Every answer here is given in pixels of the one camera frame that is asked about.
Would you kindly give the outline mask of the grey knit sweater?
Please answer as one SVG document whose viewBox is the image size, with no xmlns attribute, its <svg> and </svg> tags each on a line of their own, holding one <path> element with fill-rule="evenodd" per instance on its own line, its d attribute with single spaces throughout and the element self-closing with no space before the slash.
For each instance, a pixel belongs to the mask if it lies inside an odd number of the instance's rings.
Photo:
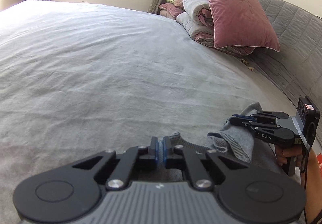
<svg viewBox="0 0 322 224">
<path fill-rule="evenodd" d="M 209 146 L 190 143 L 184 140 L 179 132 L 169 136 L 169 139 L 171 146 L 182 145 L 198 155 L 204 155 L 207 150 L 214 149 L 220 154 L 234 156 L 246 163 L 285 174 L 276 163 L 275 149 L 272 145 L 254 138 L 246 128 L 233 126 L 228 120 L 218 131 L 207 134 Z"/>
</svg>

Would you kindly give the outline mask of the red paper box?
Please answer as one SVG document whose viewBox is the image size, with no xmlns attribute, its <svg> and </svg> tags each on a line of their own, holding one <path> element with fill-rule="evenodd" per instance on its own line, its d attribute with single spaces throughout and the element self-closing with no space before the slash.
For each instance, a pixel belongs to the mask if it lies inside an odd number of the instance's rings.
<svg viewBox="0 0 322 224">
<path fill-rule="evenodd" d="M 322 171 L 322 154 L 321 153 L 317 155 L 317 160 L 319 163 L 319 169 L 320 169 L 320 171 Z"/>
</svg>

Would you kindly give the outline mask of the small brown debris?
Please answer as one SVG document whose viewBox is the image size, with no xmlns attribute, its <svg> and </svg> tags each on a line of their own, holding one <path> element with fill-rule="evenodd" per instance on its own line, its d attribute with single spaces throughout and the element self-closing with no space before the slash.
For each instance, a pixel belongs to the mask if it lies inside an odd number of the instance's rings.
<svg viewBox="0 0 322 224">
<path fill-rule="evenodd" d="M 249 65 L 249 62 L 245 59 L 241 59 L 241 62 L 247 67 L 248 70 L 254 71 L 255 68 Z"/>
</svg>

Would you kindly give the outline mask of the grey quilted headboard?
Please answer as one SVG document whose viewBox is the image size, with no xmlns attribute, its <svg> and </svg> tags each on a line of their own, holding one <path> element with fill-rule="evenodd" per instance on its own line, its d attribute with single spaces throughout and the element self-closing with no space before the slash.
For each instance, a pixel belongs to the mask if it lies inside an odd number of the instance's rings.
<svg viewBox="0 0 322 224">
<path fill-rule="evenodd" d="M 259 0 L 280 51 L 255 50 L 251 60 L 294 104 L 309 96 L 321 109 L 321 18 L 282 0 Z"/>
</svg>

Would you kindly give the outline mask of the pink velvet pillow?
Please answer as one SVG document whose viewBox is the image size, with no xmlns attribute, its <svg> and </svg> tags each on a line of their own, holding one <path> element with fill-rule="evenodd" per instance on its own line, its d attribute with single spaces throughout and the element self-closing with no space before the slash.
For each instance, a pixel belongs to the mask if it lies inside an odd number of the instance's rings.
<svg viewBox="0 0 322 224">
<path fill-rule="evenodd" d="M 259 0 L 208 0 L 215 49 L 260 47 L 280 51 L 280 44 Z"/>
</svg>

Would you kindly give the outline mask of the grey bed sheet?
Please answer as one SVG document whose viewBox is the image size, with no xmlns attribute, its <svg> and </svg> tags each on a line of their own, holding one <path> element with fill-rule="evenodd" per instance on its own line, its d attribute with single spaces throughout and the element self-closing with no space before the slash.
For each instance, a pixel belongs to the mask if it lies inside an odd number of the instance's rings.
<svg viewBox="0 0 322 224">
<path fill-rule="evenodd" d="M 25 1 L 1 12 L 1 223 L 17 223 L 16 186 L 112 148 L 179 132 L 206 135 L 254 102 L 295 112 L 238 59 L 177 22 L 113 6 Z"/>
</svg>

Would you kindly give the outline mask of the folded grey pink quilt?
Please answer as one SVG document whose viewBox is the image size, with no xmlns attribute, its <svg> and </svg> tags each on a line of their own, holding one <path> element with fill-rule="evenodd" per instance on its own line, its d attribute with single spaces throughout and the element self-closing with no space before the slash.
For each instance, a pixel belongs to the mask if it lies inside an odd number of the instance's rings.
<svg viewBox="0 0 322 224">
<path fill-rule="evenodd" d="M 214 48 L 215 29 L 208 0 L 175 0 L 174 6 L 183 10 L 176 21 L 190 38 L 199 44 Z"/>
</svg>

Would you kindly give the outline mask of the small pink pillow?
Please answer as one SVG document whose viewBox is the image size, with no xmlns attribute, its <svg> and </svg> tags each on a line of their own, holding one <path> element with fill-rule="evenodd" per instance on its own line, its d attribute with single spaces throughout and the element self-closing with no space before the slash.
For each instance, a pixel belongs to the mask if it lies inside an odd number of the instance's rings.
<svg viewBox="0 0 322 224">
<path fill-rule="evenodd" d="M 183 7 L 183 0 L 175 0 L 174 4 L 165 2 L 159 5 L 158 8 L 160 9 L 160 15 L 168 15 L 169 18 L 174 20 L 177 18 L 177 16 L 179 16 L 185 11 Z"/>
</svg>

